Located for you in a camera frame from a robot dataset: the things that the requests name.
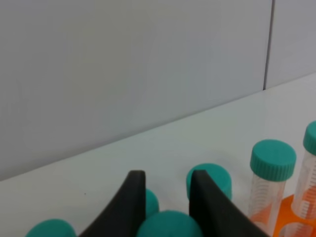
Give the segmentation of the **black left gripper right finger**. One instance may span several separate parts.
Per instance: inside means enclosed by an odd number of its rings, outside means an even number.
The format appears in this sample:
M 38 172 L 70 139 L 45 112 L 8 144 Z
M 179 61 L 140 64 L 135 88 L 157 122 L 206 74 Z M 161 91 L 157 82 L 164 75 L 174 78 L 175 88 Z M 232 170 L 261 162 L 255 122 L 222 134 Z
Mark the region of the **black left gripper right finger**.
M 189 215 L 205 237 L 266 237 L 220 190 L 205 170 L 191 177 Z

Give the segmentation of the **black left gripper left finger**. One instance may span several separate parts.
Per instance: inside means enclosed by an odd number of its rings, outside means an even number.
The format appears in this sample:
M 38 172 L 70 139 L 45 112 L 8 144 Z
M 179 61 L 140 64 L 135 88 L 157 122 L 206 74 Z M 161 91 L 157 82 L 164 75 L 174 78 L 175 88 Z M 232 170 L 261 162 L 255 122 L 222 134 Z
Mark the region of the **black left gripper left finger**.
M 146 174 L 132 170 L 81 237 L 135 237 L 146 219 Z

